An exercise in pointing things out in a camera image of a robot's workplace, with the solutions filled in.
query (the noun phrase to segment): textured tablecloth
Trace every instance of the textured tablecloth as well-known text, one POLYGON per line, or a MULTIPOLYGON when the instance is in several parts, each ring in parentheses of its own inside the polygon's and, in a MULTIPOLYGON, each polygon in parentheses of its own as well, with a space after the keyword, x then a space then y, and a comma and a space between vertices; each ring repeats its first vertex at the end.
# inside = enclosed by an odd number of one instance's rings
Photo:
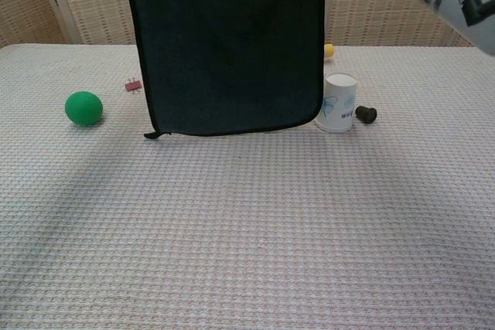
POLYGON ((495 60, 326 69, 375 124, 150 141, 133 46, 0 50, 0 328, 495 328, 495 60))

